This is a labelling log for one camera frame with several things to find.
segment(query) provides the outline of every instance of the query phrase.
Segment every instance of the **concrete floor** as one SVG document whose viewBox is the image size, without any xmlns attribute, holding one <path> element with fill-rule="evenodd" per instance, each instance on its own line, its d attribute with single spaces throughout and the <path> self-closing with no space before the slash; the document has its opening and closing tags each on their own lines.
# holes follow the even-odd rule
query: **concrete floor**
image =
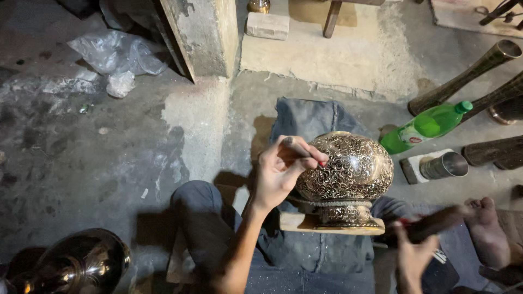
<svg viewBox="0 0 523 294">
<path fill-rule="evenodd" d="M 33 5 L 53 18 L 31 17 Z M 388 5 L 400 6 L 411 53 L 427 73 L 417 81 L 420 91 L 461 73 L 500 39 L 434 26 L 428 1 L 387 2 L 383 9 Z M 337 100 L 374 139 L 379 127 L 411 118 L 404 103 L 369 101 L 289 77 L 266 80 L 267 72 L 237 71 L 230 80 L 198 78 L 192 85 L 167 70 L 137 77 L 126 98 L 111 99 L 103 78 L 94 76 L 87 84 L 73 79 L 88 69 L 64 45 L 103 26 L 100 16 L 79 21 L 50 0 L 8 0 L 2 6 L 8 9 L 0 9 L 0 36 L 11 40 L 0 44 L 0 77 L 6 82 L 0 91 L 0 151 L 6 155 L 0 165 L 2 263 L 23 248 L 50 246 L 68 234 L 100 227 L 132 249 L 133 265 L 118 293 L 172 292 L 174 286 L 163 282 L 176 230 L 169 211 L 172 193 L 190 179 L 244 185 L 252 159 L 267 143 L 277 98 Z M 245 0 L 237 1 L 240 37 L 245 6 Z M 16 65 L 19 59 L 26 63 Z M 451 101 L 479 98 L 521 69 L 523 60 L 500 66 Z M 81 115 L 84 103 L 93 107 Z M 101 128 L 108 133 L 100 134 Z M 397 163 L 445 148 L 458 151 L 465 144 L 521 135 L 520 130 L 521 123 L 502 127 L 479 114 L 443 138 L 392 157 Z M 396 164 L 388 195 L 441 204 L 491 196 L 501 208 L 523 210 L 523 202 L 510 197 L 522 176 L 523 170 L 487 165 L 471 168 L 465 178 L 411 186 Z M 149 192 L 142 198 L 145 189 Z M 239 191 L 237 208 L 247 196 L 245 189 Z"/>
</svg>

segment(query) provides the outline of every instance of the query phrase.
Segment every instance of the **shiny metal bowl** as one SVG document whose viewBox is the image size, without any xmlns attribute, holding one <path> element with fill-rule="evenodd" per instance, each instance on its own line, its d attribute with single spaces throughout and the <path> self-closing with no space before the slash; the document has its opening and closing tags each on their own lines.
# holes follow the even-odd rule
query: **shiny metal bowl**
<svg viewBox="0 0 523 294">
<path fill-rule="evenodd" d="M 34 270 L 11 283 L 22 293 L 111 293 L 130 262 L 129 248 L 120 238 L 89 229 L 58 241 Z"/>
<path fill-rule="evenodd" d="M 330 132 L 309 143 L 329 156 L 324 168 L 305 171 L 296 189 L 321 207 L 325 227 L 376 227 L 370 200 L 392 184 L 394 164 L 378 142 L 349 132 Z"/>
</svg>

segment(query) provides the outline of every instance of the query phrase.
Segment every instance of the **plastic bag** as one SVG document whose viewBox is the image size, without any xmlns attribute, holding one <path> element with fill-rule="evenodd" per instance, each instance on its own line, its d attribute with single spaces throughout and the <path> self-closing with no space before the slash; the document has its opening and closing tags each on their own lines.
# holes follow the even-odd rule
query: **plastic bag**
<svg viewBox="0 0 523 294">
<path fill-rule="evenodd" d="M 110 77 L 126 72 L 134 75 L 146 73 L 158 75 L 167 69 L 167 64 L 156 57 L 158 53 L 167 51 L 165 47 L 125 32 L 108 29 L 100 33 L 83 35 L 67 44 L 80 53 L 98 73 Z M 122 82 L 123 78 L 129 86 L 128 74 L 110 78 L 109 83 L 111 80 Z M 118 85 L 108 85 L 107 89 L 110 88 L 115 90 L 114 93 L 118 92 L 116 91 Z"/>
<path fill-rule="evenodd" d="M 106 90 L 109 95 L 124 98 L 134 87 L 134 74 L 126 71 L 121 74 L 110 75 Z"/>
</svg>

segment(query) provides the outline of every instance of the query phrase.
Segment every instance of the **bare foot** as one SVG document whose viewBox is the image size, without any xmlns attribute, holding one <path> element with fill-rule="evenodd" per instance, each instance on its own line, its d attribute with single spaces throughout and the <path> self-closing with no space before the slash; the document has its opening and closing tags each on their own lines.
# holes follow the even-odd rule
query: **bare foot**
<svg viewBox="0 0 523 294">
<path fill-rule="evenodd" d="M 510 263 L 510 249 L 507 236 L 499 226 L 494 200 L 485 197 L 480 200 L 467 200 L 471 214 L 465 217 L 470 237 L 480 261 L 488 267 L 500 269 Z"/>
</svg>

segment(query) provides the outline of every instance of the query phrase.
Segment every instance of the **concrete pillar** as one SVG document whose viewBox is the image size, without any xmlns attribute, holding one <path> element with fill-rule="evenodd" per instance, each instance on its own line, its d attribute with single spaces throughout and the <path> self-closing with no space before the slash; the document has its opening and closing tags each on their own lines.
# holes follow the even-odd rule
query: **concrete pillar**
<svg viewBox="0 0 523 294">
<path fill-rule="evenodd" d="M 238 46 L 235 0 L 160 0 L 195 76 L 232 75 Z"/>
</svg>

